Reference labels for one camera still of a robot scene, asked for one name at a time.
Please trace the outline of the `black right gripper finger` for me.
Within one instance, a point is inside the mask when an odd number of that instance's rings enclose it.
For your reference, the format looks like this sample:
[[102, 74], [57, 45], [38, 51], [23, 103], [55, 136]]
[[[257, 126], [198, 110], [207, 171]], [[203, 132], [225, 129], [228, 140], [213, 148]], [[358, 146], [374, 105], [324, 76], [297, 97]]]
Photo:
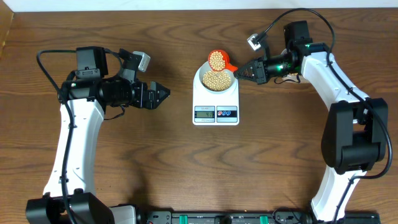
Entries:
[[237, 78], [238, 80], [248, 80], [255, 83], [257, 82], [257, 75], [254, 72], [235, 71], [234, 77]]
[[251, 60], [243, 66], [239, 67], [235, 72], [235, 75], [255, 75], [256, 74], [256, 61]]

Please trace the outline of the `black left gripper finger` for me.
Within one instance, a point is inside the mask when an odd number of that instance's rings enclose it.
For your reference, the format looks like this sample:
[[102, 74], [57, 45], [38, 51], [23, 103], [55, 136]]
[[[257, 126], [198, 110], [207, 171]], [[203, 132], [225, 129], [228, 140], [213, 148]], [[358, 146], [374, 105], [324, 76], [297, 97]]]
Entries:
[[151, 82], [150, 83], [150, 88], [151, 90], [155, 91], [156, 96], [169, 96], [170, 95], [170, 90], [160, 83], [157, 82]]
[[149, 98], [149, 109], [154, 110], [160, 106], [160, 104], [166, 100], [169, 97], [169, 95], [163, 96], [159, 98], [158, 96], [151, 96]]

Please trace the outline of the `red measuring scoop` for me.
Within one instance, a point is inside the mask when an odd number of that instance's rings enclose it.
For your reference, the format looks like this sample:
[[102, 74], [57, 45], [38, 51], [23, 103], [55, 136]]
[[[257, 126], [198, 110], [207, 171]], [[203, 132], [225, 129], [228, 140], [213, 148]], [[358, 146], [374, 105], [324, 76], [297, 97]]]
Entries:
[[225, 68], [223, 70], [229, 70], [231, 72], [235, 72], [238, 68], [235, 67], [234, 65], [231, 64], [229, 55], [224, 51], [224, 50], [213, 50], [213, 51], [220, 51], [223, 54], [224, 60], [225, 60]]

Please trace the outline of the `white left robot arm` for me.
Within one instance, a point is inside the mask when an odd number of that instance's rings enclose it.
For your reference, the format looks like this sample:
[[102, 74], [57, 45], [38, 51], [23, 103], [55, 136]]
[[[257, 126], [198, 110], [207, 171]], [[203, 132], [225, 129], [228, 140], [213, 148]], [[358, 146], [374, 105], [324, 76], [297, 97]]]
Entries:
[[105, 205], [96, 196], [94, 166], [98, 135], [107, 107], [156, 109], [170, 96], [160, 83], [136, 77], [150, 57], [140, 51], [104, 47], [73, 50], [77, 68], [58, 86], [42, 61], [38, 65], [57, 92], [61, 129], [52, 173], [43, 196], [27, 202], [29, 223], [146, 223], [135, 206]]

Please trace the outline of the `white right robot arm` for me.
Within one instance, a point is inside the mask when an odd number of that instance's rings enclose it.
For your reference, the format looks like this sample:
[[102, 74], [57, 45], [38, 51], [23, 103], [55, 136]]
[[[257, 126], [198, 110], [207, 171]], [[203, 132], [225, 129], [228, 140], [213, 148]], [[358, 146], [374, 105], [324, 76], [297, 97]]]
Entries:
[[372, 179], [385, 175], [392, 164], [388, 105], [382, 98], [370, 98], [350, 81], [329, 46], [313, 42], [306, 21], [284, 26], [285, 50], [280, 55], [270, 55], [266, 39], [265, 33], [247, 39], [253, 50], [263, 49], [264, 56], [237, 69], [234, 76], [260, 85], [296, 74], [314, 87], [328, 109], [321, 141], [326, 169], [307, 222], [345, 221], [345, 206], [359, 180], [368, 179], [367, 171], [384, 158], [385, 168]]

